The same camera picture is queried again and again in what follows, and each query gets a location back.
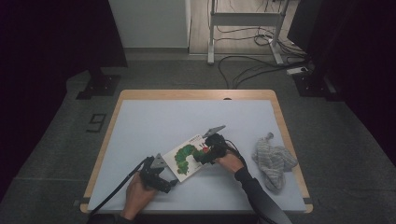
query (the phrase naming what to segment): table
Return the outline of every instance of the table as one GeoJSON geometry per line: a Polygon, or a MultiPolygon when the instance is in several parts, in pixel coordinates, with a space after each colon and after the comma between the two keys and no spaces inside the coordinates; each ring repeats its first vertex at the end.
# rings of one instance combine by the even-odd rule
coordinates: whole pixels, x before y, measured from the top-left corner
{"type": "MultiPolygon", "coordinates": [[[[104,139],[104,143],[101,147],[101,150],[99,152],[96,164],[93,168],[92,171],[92,176],[89,181],[89,184],[86,188],[86,192],[84,194],[84,199],[89,199],[92,196],[93,188],[95,185],[95,182],[97,180],[97,177],[99,175],[100,168],[102,166],[102,162],[104,159],[104,156],[106,154],[107,147],[109,145],[110,137],[111,134],[113,133],[113,130],[116,125],[116,121],[118,118],[118,115],[120,113],[120,109],[122,106],[122,102],[128,101],[128,100],[206,100],[206,101],[211,101],[211,100],[223,100],[224,98],[231,98],[233,100],[262,100],[262,101],[270,101],[271,106],[274,109],[274,115],[276,117],[276,124],[277,127],[280,130],[281,133],[281,138],[284,142],[284,146],[290,151],[290,153],[297,158],[293,145],[290,140],[290,136],[288,133],[288,129],[286,126],[286,123],[283,119],[282,112],[280,110],[279,103],[276,99],[276,94],[273,91],[181,91],[181,90],[167,90],[167,91],[160,91],[160,90],[151,90],[151,91],[123,91],[120,94],[120,98],[117,102],[117,105],[115,107],[114,114],[111,118],[111,121],[109,123],[106,136],[104,139]]],[[[293,168],[292,174],[294,175],[298,189],[301,192],[301,195],[304,199],[304,204],[305,204],[305,210],[304,212],[309,213],[313,210],[313,205],[311,203],[310,197],[308,190],[306,188],[305,182],[304,182],[304,177],[301,172],[300,166],[297,165],[296,167],[293,168]]],[[[88,210],[88,203],[83,202],[80,206],[80,209],[82,212],[87,213],[88,210]]]]}

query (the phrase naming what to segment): person's right hand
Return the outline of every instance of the person's right hand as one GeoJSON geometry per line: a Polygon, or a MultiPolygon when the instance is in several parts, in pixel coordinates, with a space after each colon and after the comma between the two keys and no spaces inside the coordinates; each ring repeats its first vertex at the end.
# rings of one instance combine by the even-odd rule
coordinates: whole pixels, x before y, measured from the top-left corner
{"type": "Polygon", "coordinates": [[[244,164],[229,150],[227,150],[224,157],[215,159],[215,162],[233,174],[244,167],[244,164]]]}

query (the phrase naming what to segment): hand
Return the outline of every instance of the hand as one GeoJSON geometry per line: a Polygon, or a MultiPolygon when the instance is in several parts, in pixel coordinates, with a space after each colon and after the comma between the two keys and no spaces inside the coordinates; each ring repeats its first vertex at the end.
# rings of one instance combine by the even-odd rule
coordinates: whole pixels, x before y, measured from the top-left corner
{"type": "Polygon", "coordinates": [[[227,150],[224,157],[215,159],[215,162],[233,174],[244,167],[244,164],[229,150],[227,150]]]}
{"type": "Polygon", "coordinates": [[[145,188],[139,172],[136,172],[126,190],[126,203],[120,215],[133,220],[136,214],[154,198],[156,193],[156,189],[145,188]]]}

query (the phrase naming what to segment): person's left hand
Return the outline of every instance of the person's left hand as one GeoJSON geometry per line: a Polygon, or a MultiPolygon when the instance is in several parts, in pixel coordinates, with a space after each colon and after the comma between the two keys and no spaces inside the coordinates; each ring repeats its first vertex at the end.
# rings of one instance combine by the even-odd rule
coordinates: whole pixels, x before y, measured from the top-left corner
{"type": "Polygon", "coordinates": [[[136,172],[126,190],[126,203],[120,215],[133,220],[136,214],[154,198],[156,193],[156,189],[145,188],[139,172],[136,172]]]}

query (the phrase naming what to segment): black curtain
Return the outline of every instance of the black curtain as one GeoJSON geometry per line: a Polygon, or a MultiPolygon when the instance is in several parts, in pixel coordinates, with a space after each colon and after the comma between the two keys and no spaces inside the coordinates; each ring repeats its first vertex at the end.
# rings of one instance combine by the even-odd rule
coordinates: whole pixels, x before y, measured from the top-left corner
{"type": "Polygon", "coordinates": [[[107,0],[7,0],[0,21],[2,197],[62,103],[66,80],[127,63],[107,0]]]}

